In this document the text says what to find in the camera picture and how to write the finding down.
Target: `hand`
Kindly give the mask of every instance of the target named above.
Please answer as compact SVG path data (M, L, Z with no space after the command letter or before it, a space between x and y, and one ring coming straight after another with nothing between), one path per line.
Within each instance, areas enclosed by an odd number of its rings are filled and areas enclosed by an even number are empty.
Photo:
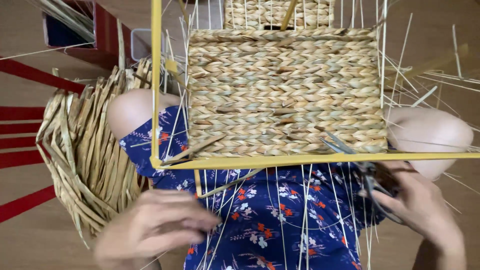
M463 245L462 233L440 189L431 180L402 161L379 163L389 170L401 188L397 198L374 191L372 195L381 205L439 248Z
M199 244L200 231L213 229L220 219L187 192L150 190L115 218L99 236L99 262L151 258L173 248Z

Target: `floral print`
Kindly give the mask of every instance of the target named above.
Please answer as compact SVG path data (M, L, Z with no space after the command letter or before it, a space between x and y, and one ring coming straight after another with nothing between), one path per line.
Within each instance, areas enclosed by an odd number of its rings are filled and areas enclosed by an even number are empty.
M188 148L183 110L168 107L158 121L155 139L162 160ZM149 160L150 144L135 146L152 139L151 126L151 121L146 122L120 140L120 146L138 173L152 178L156 188L198 197L192 170L155 170ZM249 171L201 170L202 191ZM202 244L188 249L184 270L361 269L356 237L384 217L373 211L369 200L357 196L358 175L353 164L341 162L267 168L202 199L223 222Z

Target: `woven basket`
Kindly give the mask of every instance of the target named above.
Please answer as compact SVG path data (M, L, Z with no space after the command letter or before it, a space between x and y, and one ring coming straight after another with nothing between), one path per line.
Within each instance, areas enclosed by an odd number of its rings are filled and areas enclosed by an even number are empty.
M375 32L193 30L189 145L227 134L195 155L331 153L322 130L385 152Z
M296 5L289 27L296 30L316 29L333 22L335 0L304 0ZM224 29L264 30L266 25L281 26L290 1L225 0Z
M150 64L140 61L137 75L150 80ZM106 123L108 104L115 96L144 87L132 73L115 67L107 81L99 78L95 90L86 87L80 97L57 90L36 137L55 194L82 238L81 224L95 236L138 197L145 182Z

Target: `woven panel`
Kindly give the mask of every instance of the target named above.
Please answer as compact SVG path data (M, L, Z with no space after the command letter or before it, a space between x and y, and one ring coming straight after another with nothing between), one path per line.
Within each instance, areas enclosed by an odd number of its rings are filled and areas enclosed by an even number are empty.
M329 18L333 22L334 3L335 0L299 0L296 5L296 30L316 29L328 25ZM223 28L263 30L265 25L280 26L289 5L290 1L283 0L225 0ZM288 24L290 27L294 26L293 17L294 14Z
M361 153L384 152L375 31L193 30L189 144L197 156L331 153L322 127Z

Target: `wooden floor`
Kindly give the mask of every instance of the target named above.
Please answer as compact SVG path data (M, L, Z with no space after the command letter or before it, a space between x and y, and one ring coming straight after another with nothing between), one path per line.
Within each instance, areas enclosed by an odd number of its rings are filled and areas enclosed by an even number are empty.
M98 0L118 16L129 28L150 28L149 0ZM207 1L201 2L200 25L208 25ZM27 1L3 0L0 8L0 55L11 56L46 49L43 39L41 13ZM374 24L375 2L363 0L365 27ZM219 24L218 4L212 12L213 24ZM336 4L336 25L339 24L340 0ZM428 60L447 49L453 48L452 24L456 24L459 44L468 43L470 56L462 60L464 71L480 68L480 5L475 0L402 0L389 12L387 21L387 54L399 59L408 17L413 12L412 28L405 51L405 65L415 65ZM172 1L164 15L163 26L181 44L181 29L178 3ZM67 78L96 78L109 71L76 60L60 52L46 52L21 57L18 61L51 72L59 68L60 75ZM451 74L455 65L444 69ZM45 106L53 93L51 87L29 82L0 73L0 106ZM480 93L470 90L444 87L442 98L465 121L480 126ZM480 145L477 134L474 145ZM475 190L480 190L480 161L459 161L450 173L461 176L460 180ZM0 205L23 197L51 185L50 175L43 164L14 167L0 170ZM443 177L437 184L445 199L462 214L456 213L466 234L468 263L470 269L480 269L480 195L454 180ZM409 229L383 222L377 228L378 240L373 231L372 267L374 269L409 269L413 262L420 238ZM62 205L51 200L17 217L0 223L0 269L9 270L86 270L95 269L88 251L80 240L73 223ZM361 236L361 254L364 267L367 262L365 233ZM165 254L161 260L164 270L182 269L184 251Z

